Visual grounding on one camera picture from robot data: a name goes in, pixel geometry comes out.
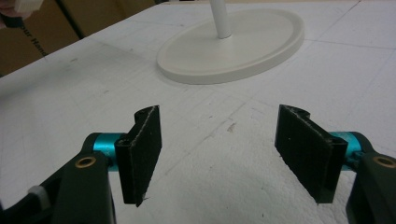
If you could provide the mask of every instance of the white round base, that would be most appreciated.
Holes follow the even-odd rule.
[[[304,23],[279,9],[253,9],[228,15],[233,34],[217,38],[213,20],[203,21],[168,40],[157,55],[164,75],[187,84],[215,84],[262,73],[286,61],[304,41]]]

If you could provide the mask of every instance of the white tabletop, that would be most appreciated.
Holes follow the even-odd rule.
[[[274,147],[279,104],[327,131],[356,131],[396,157],[396,2],[230,4],[299,14],[305,40],[280,66],[219,85],[165,78],[156,54],[211,17],[209,4],[158,5],[0,79],[0,198],[9,207],[75,156],[89,133],[128,132],[160,105],[163,150],[139,208],[110,182],[119,223],[347,223],[355,175],[317,205]]]

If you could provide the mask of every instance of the white pole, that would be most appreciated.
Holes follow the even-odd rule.
[[[224,39],[231,35],[230,23],[227,18],[227,9],[224,0],[210,0],[213,18],[215,19],[218,38]]]

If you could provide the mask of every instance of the teal metal part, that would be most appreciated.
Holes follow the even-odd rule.
[[[361,143],[356,138],[353,133],[348,132],[333,132],[330,133],[332,136],[340,137],[347,141],[346,148],[346,161],[343,165],[343,171],[347,170],[355,170],[357,167],[356,164],[359,164],[361,157],[363,156],[363,152],[361,150]]]
[[[122,133],[101,133],[93,144],[93,150],[103,152],[109,159],[108,171],[116,172],[119,170],[114,144],[120,139],[121,135]]]

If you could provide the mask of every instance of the scuff mark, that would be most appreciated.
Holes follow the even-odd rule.
[[[235,127],[236,123],[234,122],[230,127],[228,127],[227,132],[233,133],[233,128]]]

